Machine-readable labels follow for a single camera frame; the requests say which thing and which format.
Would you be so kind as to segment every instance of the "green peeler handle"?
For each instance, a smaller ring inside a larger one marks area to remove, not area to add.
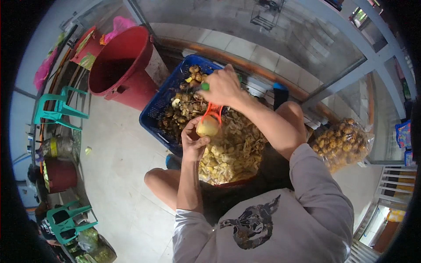
[[[237,76],[238,76],[238,80],[240,82],[242,82],[242,77],[239,74],[237,74]],[[200,84],[200,88],[202,90],[209,90],[209,83],[204,82],[204,83]]]

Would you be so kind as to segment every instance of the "turquoise plastic chair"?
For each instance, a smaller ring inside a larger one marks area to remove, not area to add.
[[[79,127],[76,127],[74,125],[71,125],[68,122],[65,122],[61,119],[62,115],[68,115],[68,116],[75,116],[83,119],[89,119],[89,115],[83,112],[80,112],[78,110],[75,110],[74,108],[66,105],[69,90],[81,93],[81,94],[87,94],[85,91],[81,91],[78,89],[75,89],[70,86],[64,86],[61,89],[60,95],[54,95],[54,94],[44,94],[41,96],[41,98],[38,101],[37,110],[34,117],[34,123],[35,124],[42,124],[42,123],[59,123],[63,126],[69,127],[71,129],[75,130],[82,130]],[[44,104],[47,101],[56,101],[56,105],[54,107],[54,111],[45,111],[44,110]],[[53,122],[41,122],[41,118],[52,120]]]
[[[85,229],[91,228],[94,225],[98,224],[98,219],[96,219],[96,216],[95,216],[95,214],[92,211],[92,214],[95,217],[96,222],[86,223],[86,224],[78,225],[78,226],[75,225],[75,223],[73,221],[73,217],[75,217],[75,216],[77,216],[79,214],[82,214],[84,212],[88,212],[88,211],[92,210],[92,206],[90,206],[90,205],[84,206],[84,207],[80,207],[80,208],[76,208],[76,209],[73,209],[73,210],[68,210],[68,208],[70,206],[72,206],[74,204],[78,204],[78,203],[79,203],[78,201],[72,201],[70,203],[67,203],[67,204],[59,207],[59,208],[51,209],[51,210],[47,211],[47,220],[48,220],[48,223],[50,224],[51,230],[53,231],[54,235],[57,238],[57,241],[60,244],[66,244],[66,243],[70,242],[70,240],[73,240],[75,237],[77,237],[77,235],[79,234],[79,232],[81,232],[81,231],[83,231]],[[69,218],[66,219],[66,220],[64,220],[63,222],[56,223],[55,220],[54,220],[54,218],[53,218],[53,215],[55,213],[59,212],[59,211],[62,211],[62,210],[66,211],[69,214]],[[72,237],[70,237],[68,239],[64,239],[61,236],[61,233],[62,232],[65,232],[65,231],[68,231],[68,230],[72,230],[72,229],[75,230],[75,235],[74,236],[72,236]]]

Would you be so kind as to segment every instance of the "hand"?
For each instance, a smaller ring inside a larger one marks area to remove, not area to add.
[[[199,116],[190,120],[181,132],[184,161],[200,161],[205,152],[206,144],[211,140],[209,136],[200,137],[196,133],[196,127],[201,118],[202,116]]]
[[[244,96],[231,64],[226,65],[224,69],[215,70],[206,78],[206,82],[209,83],[209,91],[200,90],[198,93],[205,100],[217,105],[236,108],[237,101]]]

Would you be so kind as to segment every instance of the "red plastic bin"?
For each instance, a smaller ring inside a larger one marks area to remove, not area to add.
[[[77,172],[72,161],[57,158],[45,159],[50,194],[67,190],[77,185]]]
[[[97,56],[89,74],[89,91],[106,100],[143,110],[158,90],[145,71],[153,49],[145,27],[123,31]]]

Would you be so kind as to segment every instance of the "plastic crate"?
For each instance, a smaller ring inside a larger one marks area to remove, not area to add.
[[[158,121],[164,118],[165,109],[171,106],[171,98],[180,91],[179,86],[181,82],[190,76],[189,67],[193,65],[199,65],[201,70],[208,75],[215,69],[222,69],[220,66],[198,55],[185,57],[165,80],[158,93],[155,94],[139,116],[140,125],[179,157],[183,156],[182,147],[174,136],[165,134],[163,130],[158,128]]]

